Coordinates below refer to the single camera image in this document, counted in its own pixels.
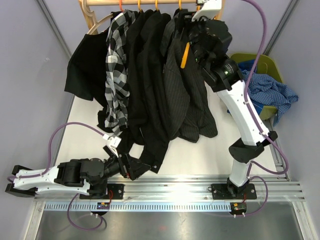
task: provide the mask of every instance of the mounting plate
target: mounting plate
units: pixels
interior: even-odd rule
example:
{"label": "mounting plate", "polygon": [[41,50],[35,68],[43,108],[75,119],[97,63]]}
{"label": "mounting plate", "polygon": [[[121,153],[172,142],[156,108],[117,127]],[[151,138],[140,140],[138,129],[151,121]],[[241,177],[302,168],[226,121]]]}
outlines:
{"label": "mounting plate", "polygon": [[[108,189],[108,191],[112,191],[112,194],[113,194],[112,199],[113,200],[122,200],[124,198],[124,189],[125,189],[124,184],[115,184],[115,183],[107,184],[107,189]],[[80,194],[80,199],[90,200],[90,199],[92,199],[92,197]],[[109,195],[104,195],[103,197],[101,197],[99,199],[109,200],[110,198],[109,198]]]}
{"label": "mounting plate", "polygon": [[227,183],[211,184],[211,187],[209,187],[208,190],[212,193],[212,198],[214,200],[243,200],[245,197],[247,200],[257,199],[256,188],[253,183],[247,184],[246,188],[236,197],[231,196],[229,193]]}

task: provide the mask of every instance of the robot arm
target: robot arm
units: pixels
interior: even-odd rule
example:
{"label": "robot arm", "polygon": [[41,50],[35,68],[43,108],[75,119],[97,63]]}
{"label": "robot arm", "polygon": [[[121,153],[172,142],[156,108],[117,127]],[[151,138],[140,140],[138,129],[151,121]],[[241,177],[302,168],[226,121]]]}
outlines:
{"label": "robot arm", "polygon": [[[218,2],[221,0],[209,0],[202,9],[210,3],[218,6]],[[278,136],[275,131],[269,131],[259,120],[250,98],[247,98],[247,102],[245,100],[246,84],[242,73],[238,65],[226,55],[232,41],[228,27],[219,20],[201,19],[199,16],[202,14],[197,14],[200,11],[181,16],[178,25],[180,29],[177,31],[181,39],[190,44],[196,62],[202,68],[204,80],[225,103],[239,129],[241,138],[229,147],[234,161],[227,180],[228,192],[231,197],[235,198],[244,191],[249,183],[247,175],[251,161],[264,151],[265,146],[270,144],[263,135],[269,136],[273,141]],[[260,133],[247,105],[253,109],[263,134]]]}
{"label": "robot arm", "polygon": [[108,160],[98,158],[72,159],[51,167],[45,174],[44,169],[31,170],[20,165],[13,168],[16,176],[9,183],[6,192],[17,197],[58,196],[59,194],[80,194],[89,199],[101,199],[108,195],[108,178],[120,173],[132,181],[150,170],[149,165],[129,154],[117,156],[114,148],[104,148],[109,154]]}
{"label": "robot arm", "polygon": [[[234,161],[227,180],[227,191],[236,198],[249,183],[247,174],[250,162],[264,151],[269,142],[260,134],[247,108],[249,104],[254,109],[249,98],[248,102],[245,101],[242,73],[226,55],[232,41],[228,27],[222,21],[211,20],[220,11],[222,0],[198,0],[197,4],[203,5],[201,10],[181,12],[175,35],[190,44],[197,63],[202,67],[204,80],[226,104],[239,129],[241,138],[229,147]],[[259,124],[270,139],[274,141],[278,137],[262,121]],[[118,155],[117,146],[110,144],[112,139],[108,136],[105,139],[109,143],[104,148],[110,156],[108,160],[72,159],[50,168],[44,175],[30,178],[21,177],[41,174],[44,170],[30,170],[17,165],[12,172],[17,178],[7,185],[6,192],[19,197],[79,193],[98,199],[107,194],[107,179],[113,175],[120,173],[135,180],[150,169],[150,166],[128,154]]]}

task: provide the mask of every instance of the white wall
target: white wall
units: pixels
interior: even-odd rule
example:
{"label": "white wall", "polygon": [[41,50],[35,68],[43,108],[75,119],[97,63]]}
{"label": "white wall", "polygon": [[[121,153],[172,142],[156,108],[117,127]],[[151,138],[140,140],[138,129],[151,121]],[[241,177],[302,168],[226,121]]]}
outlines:
{"label": "white wall", "polygon": [[[80,43],[84,34],[88,32],[85,19],[77,0],[44,0],[64,37],[69,49],[73,53]],[[272,36],[290,0],[256,0],[263,8],[268,24],[267,42]],[[182,4],[183,8],[195,11],[195,4]],[[138,6],[124,6],[130,10],[137,11]],[[159,4],[162,13],[169,13],[171,16],[178,8],[178,4]],[[118,6],[96,6],[97,18],[101,19],[111,11],[119,11]],[[142,9],[155,9],[154,5],[142,5]],[[233,41],[229,53],[248,52],[254,53],[259,48],[262,37],[262,21],[259,13],[253,6],[240,0],[226,0],[226,6],[222,20],[226,22]]]}
{"label": "white wall", "polygon": [[32,199],[5,193],[6,177],[14,165],[47,165],[50,135],[65,122],[72,96],[64,92],[67,56],[36,1],[2,1],[0,24],[0,239],[18,240]]}
{"label": "white wall", "polygon": [[271,52],[299,101],[276,130],[320,236],[320,1],[300,1]]}

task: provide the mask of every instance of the metal floor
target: metal floor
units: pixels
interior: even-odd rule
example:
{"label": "metal floor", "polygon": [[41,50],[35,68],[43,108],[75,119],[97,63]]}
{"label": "metal floor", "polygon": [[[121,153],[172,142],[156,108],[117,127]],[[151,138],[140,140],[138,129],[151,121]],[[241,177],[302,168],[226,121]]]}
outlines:
{"label": "metal floor", "polygon": [[[259,207],[248,203],[248,212]],[[70,213],[75,223],[92,228],[99,223],[87,212]],[[37,240],[302,240],[289,202],[268,202],[262,212],[234,219],[219,212],[108,212],[107,228],[82,231],[70,226],[65,211],[44,211]]]}

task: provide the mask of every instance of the white platform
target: white platform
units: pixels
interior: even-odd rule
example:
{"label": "white platform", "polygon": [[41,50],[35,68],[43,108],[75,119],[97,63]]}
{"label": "white platform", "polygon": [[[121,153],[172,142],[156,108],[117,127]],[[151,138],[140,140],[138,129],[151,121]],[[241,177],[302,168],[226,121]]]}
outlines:
{"label": "white platform", "polygon": [[[160,175],[229,175],[233,158],[228,148],[239,137],[239,130],[227,107],[220,98],[208,89],[209,108],[215,118],[218,136],[207,138],[200,136],[197,143],[191,143],[177,138],[169,143],[169,148],[158,174],[151,171],[142,177],[157,177]],[[81,122],[93,127],[97,126],[97,113],[102,107],[98,102],[75,98],[68,122]],[[106,159],[108,155],[103,150],[105,141],[94,131],[79,125],[66,127],[56,164],[68,162],[71,159],[99,158]],[[143,146],[134,145],[130,155],[138,158]],[[270,147],[256,161],[270,170],[276,171]],[[253,166],[252,175],[267,175],[265,171]]]}

